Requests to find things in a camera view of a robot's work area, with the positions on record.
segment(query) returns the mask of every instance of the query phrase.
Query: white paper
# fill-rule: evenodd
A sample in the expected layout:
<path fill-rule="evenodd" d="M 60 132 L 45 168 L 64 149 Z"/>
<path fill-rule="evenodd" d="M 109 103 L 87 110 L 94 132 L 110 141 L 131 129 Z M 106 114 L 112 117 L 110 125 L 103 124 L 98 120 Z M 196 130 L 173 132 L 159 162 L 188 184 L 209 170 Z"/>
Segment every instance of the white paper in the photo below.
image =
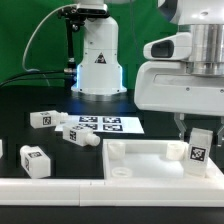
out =
<path fill-rule="evenodd" d="M 85 127 L 90 127 L 94 132 L 144 134 L 138 117 L 69 115 L 66 123 L 74 123 Z M 64 124 L 65 123 L 56 126 L 55 131 L 62 132 Z"/>

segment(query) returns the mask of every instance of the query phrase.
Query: warning label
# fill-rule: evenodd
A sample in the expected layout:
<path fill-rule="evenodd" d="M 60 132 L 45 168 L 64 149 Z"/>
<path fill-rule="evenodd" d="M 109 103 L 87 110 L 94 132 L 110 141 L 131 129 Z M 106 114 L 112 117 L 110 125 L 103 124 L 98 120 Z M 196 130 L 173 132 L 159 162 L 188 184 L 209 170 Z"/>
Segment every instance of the warning label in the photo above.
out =
<path fill-rule="evenodd" d="M 98 64 L 106 64 L 106 60 L 105 60 L 105 58 L 103 56 L 103 53 L 100 53 L 100 55 L 96 59 L 95 63 L 98 63 Z"/>

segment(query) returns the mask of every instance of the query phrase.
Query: black tabletop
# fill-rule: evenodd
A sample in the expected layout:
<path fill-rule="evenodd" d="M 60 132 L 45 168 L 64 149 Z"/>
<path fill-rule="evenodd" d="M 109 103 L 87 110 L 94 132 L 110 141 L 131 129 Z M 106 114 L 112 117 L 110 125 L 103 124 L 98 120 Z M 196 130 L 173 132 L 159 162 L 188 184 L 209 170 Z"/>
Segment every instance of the black tabletop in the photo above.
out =
<path fill-rule="evenodd" d="M 98 133 L 97 147 L 80 147 L 62 139 L 54 127 L 34 129 L 30 112 L 57 110 L 71 115 L 137 116 L 145 134 Z M 29 178 L 20 165 L 23 145 L 40 146 L 51 158 L 53 179 L 103 179 L 103 139 L 178 139 L 170 113 L 139 111 L 133 91 L 112 102 L 73 97 L 61 87 L 9 86 L 0 90 L 0 139 L 4 156 L 0 178 Z M 1 206 L 1 223 L 223 223 L 223 208 L 189 207 L 34 207 Z"/>

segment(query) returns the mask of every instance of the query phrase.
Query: black cable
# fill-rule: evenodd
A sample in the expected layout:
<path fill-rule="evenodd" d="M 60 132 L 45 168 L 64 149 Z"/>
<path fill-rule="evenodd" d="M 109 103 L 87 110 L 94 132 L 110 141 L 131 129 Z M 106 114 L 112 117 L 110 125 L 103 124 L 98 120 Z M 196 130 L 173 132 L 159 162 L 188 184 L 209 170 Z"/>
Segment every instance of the black cable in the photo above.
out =
<path fill-rule="evenodd" d="M 46 79 L 65 80 L 65 79 L 71 79 L 71 78 L 72 78 L 72 76 L 71 77 L 57 77 L 57 78 L 55 78 L 55 77 L 49 77 L 49 78 L 27 78 L 27 79 L 25 79 L 25 78 L 21 78 L 21 79 L 17 78 L 17 79 L 11 79 L 11 80 L 7 80 L 7 81 L 4 81 L 4 82 L 0 83 L 0 88 L 2 88 L 3 86 L 5 86 L 5 85 L 7 85 L 7 84 L 9 84 L 11 82 L 15 82 L 15 81 L 30 81 L 30 80 L 38 81 L 38 80 L 46 80 Z"/>
<path fill-rule="evenodd" d="M 73 36 L 72 24 L 70 19 L 68 18 L 65 20 L 65 23 L 66 23 L 66 30 L 67 30 L 68 59 L 73 59 L 75 62 L 75 56 L 74 56 L 74 50 L 73 50 L 74 46 L 73 46 L 73 39 L 72 39 L 72 36 Z"/>
<path fill-rule="evenodd" d="M 3 82 L 6 82 L 6 81 L 9 81 L 9 80 L 13 80 L 13 79 L 16 79 L 16 78 L 20 78 L 20 77 L 23 77 L 23 76 L 29 76 L 29 75 L 43 75 L 43 74 L 59 74 L 59 73 L 64 73 L 64 70 L 52 70 L 52 71 L 33 71 L 33 72 L 23 72 L 23 73 L 19 73 L 19 74 L 16 74 L 16 75 L 13 75 L 7 79 L 5 79 Z"/>

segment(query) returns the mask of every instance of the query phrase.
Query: green screen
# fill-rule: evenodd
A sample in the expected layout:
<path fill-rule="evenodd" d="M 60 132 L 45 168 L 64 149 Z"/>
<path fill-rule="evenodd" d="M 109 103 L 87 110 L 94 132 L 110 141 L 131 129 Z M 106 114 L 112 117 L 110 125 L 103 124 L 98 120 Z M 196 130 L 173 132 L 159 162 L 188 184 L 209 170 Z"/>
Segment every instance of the green screen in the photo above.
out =
<path fill-rule="evenodd" d="M 118 62 L 123 67 L 123 84 L 134 89 L 137 72 L 146 59 L 146 43 L 173 35 L 177 27 L 168 23 L 157 10 L 157 0 L 135 0 L 126 4 L 108 4 L 111 16 L 119 26 Z M 54 9 L 72 0 L 1 0 L 0 14 L 0 81 L 23 72 L 22 57 L 33 31 Z M 83 30 L 74 33 L 77 63 L 82 60 Z M 67 64 L 64 19 L 51 16 L 35 36 L 28 52 L 26 67 L 40 70 L 64 69 Z M 46 85 L 45 81 L 23 81 L 16 84 Z M 62 81 L 50 81 L 52 86 Z"/>

